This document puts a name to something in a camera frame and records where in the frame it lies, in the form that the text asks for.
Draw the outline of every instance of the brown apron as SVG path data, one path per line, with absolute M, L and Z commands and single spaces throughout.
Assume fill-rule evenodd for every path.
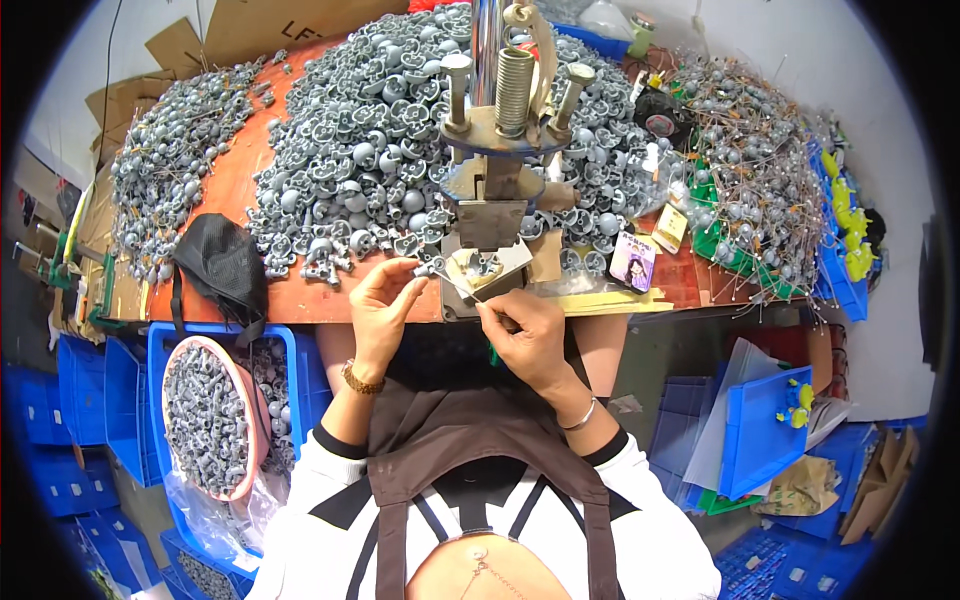
M 368 462 L 380 507 L 377 600 L 404 597 L 407 503 L 441 475 L 470 461 L 509 456 L 543 474 L 584 504 L 590 600 L 617 597 L 607 488 L 563 442 L 539 397 L 492 390 L 413 394 L 393 381 L 371 418 Z

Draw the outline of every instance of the wooden workbench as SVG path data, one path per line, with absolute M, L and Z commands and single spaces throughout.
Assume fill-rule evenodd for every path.
M 293 67 L 293 73 L 282 71 L 282 64 L 269 62 L 257 77 L 258 82 L 270 81 L 276 102 L 269 108 L 258 109 L 247 120 L 247 125 L 230 142 L 228 153 L 218 156 L 213 163 L 211 174 L 204 180 L 204 202 L 194 208 L 190 222 L 205 212 L 220 212 L 236 223 L 245 223 L 245 211 L 255 205 L 253 195 L 255 182 L 251 174 L 269 166 L 274 159 L 274 151 L 267 145 L 266 125 L 274 118 L 287 118 L 284 96 L 290 90 L 291 83 L 302 75 L 303 63 L 319 57 L 342 39 L 325 40 L 316 45 L 296 50 L 287 58 Z M 259 100 L 254 100 L 259 107 Z M 654 218 L 641 221 L 641 228 L 653 229 Z M 348 294 L 357 282 L 370 271 L 372 266 L 383 260 L 379 252 L 356 263 L 351 274 L 341 273 L 342 285 L 334 291 L 322 282 L 307 283 L 298 276 L 299 257 L 296 265 L 290 268 L 286 279 L 274 280 L 269 285 L 268 321 L 272 323 L 346 323 L 350 321 Z M 700 308 L 711 306 L 711 298 L 731 279 L 731 275 L 717 267 L 709 268 L 709 262 L 690 251 L 689 236 L 677 254 L 664 252 L 658 254 L 654 265 L 653 285 L 664 294 L 662 301 L 671 302 L 673 309 Z M 172 284 L 158 284 L 155 289 L 146 290 L 146 298 L 139 298 L 144 307 L 144 315 L 151 321 L 169 321 Z M 716 299 L 717 304 L 745 303 L 748 290 L 736 294 L 728 291 Z M 183 285 L 183 317 L 187 321 L 220 322 L 223 317 L 212 302 L 206 301 L 186 281 Z M 439 281 L 434 279 L 427 285 L 423 295 L 410 311 L 410 322 L 437 322 L 443 319 Z

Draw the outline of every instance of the silver bangle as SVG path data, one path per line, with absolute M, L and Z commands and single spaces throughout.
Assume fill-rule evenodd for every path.
M 585 426 L 587 426 L 587 421 L 590 420 L 590 416 L 593 414 L 593 409 L 596 408 L 596 405 L 597 405 L 597 398 L 596 398 L 596 396 L 591 396 L 591 397 L 590 397 L 590 409 L 587 411 L 587 413 L 584 415 L 584 417 L 583 417 L 582 419 L 580 419 L 579 422 L 577 422 L 576 424 L 574 424 L 574 425 L 572 425 L 572 426 L 570 426 L 570 427 L 564 427 L 563 425 L 560 425 L 559 423 L 557 423 L 557 424 L 560 425 L 560 428 L 561 428 L 563 431 L 577 431 L 577 430 L 583 429 Z

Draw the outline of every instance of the woman's left hand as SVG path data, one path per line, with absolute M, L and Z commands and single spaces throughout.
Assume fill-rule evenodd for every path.
M 363 382 L 380 381 L 400 346 L 407 314 L 427 284 L 426 277 L 413 277 L 419 264 L 416 258 L 385 260 L 350 292 L 357 344 L 352 369 Z

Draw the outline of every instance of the wrist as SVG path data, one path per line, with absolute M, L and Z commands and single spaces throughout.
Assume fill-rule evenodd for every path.
M 535 391 L 556 411 L 557 420 L 563 425 L 582 419 L 593 402 L 593 393 L 566 362 L 558 377 L 548 386 Z
M 376 385 L 383 381 L 383 377 L 387 373 L 387 366 L 381 364 L 380 361 L 357 356 L 353 360 L 353 366 L 350 367 L 350 370 L 353 372 L 353 376 L 362 383 Z

